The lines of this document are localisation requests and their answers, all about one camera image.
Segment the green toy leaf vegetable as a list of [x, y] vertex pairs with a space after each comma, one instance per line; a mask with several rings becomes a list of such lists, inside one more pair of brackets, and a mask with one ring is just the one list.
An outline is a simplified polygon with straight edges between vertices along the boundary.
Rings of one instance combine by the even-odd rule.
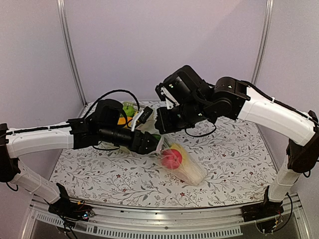
[[162, 140], [162, 136], [160, 134], [152, 134], [151, 141], [159, 143]]

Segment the orange yellow toy mango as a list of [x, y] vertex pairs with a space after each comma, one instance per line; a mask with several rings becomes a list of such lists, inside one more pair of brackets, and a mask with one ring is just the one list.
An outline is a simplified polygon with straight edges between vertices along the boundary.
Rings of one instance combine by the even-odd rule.
[[124, 128], [131, 127], [132, 120], [132, 117], [127, 117], [127, 120], [124, 117], [120, 117], [118, 120], [118, 126], [122, 126]]

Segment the red toy food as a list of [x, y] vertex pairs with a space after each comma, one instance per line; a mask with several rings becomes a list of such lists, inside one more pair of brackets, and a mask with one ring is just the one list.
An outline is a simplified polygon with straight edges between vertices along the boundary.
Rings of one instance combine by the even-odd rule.
[[176, 149], [166, 149], [162, 152], [161, 164], [167, 169], [177, 169], [182, 163], [182, 155]]

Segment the clear zip top bag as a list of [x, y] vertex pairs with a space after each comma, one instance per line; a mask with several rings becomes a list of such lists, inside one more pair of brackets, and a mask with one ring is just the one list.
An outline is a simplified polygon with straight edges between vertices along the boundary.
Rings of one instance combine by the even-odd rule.
[[143, 133], [149, 132], [157, 140], [155, 149], [146, 154], [135, 152], [131, 154], [149, 158], [156, 166], [165, 169], [190, 186], [201, 184], [205, 177], [203, 169], [175, 139], [167, 134], [160, 134], [155, 128], [156, 116], [157, 113], [153, 112], [146, 123], [138, 127]]

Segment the green toy apple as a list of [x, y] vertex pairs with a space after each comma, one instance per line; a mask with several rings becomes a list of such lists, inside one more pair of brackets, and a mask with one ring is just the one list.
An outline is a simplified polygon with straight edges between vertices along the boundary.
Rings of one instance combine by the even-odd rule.
[[133, 117], [135, 115], [135, 108], [133, 105], [123, 105], [123, 111], [127, 117]]

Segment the toy napa cabbage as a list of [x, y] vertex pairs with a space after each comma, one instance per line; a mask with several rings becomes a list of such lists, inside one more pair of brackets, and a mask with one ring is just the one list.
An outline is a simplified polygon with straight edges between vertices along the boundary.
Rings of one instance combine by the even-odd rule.
[[204, 172], [201, 167], [196, 163], [192, 156], [178, 143], [168, 144], [162, 147], [161, 154], [166, 149], [176, 149], [182, 155], [182, 163], [177, 169], [167, 169], [178, 179], [184, 181], [186, 184], [191, 186], [198, 186], [204, 179]]

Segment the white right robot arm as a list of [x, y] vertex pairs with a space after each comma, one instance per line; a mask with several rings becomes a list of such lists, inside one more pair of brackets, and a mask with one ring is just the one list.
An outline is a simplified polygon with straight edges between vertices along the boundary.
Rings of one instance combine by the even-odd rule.
[[283, 212], [283, 199], [302, 174], [309, 173], [319, 158], [319, 121], [313, 111], [300, 112], [267, 96], [247, 81], [222, 77], [215, 84], [204, 81], [185, 65], [159, 83], [155, 91], [166, 102], [157, 110], [156, 129], [161, 134], [193, 128], [219, 117], [253, 122], [289, 140], [286, 160], [265, 190], [262, 202], [241, 208], [245, 222]]

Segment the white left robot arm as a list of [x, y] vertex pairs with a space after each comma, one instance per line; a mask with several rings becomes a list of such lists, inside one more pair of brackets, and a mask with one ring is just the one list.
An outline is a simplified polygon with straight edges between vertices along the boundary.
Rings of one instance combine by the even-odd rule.
[[49, 212], [62, 219], [87, 221], [94, 216], [91, 206], [84, 201], [70, 201], [65, 187], [51, 183], [32, 171], [19, 159], [20, 156], [54, 149], [82, 149], [97, 146], [100, 142], [126, 147], [140, 155], [157, 149], [159, 140], [149, 132], [136, 129], [145, 123], [153, 110], [138, 110], [132, 120], [119, 124], [120, 116], [127, 117], [123, 104], [112, 99], [94, 103], [82, 118], [70, 119], [56, 125], [14, 129], [0, 125], [0, 181], [12, 183], [41, 197], [49, 205]]

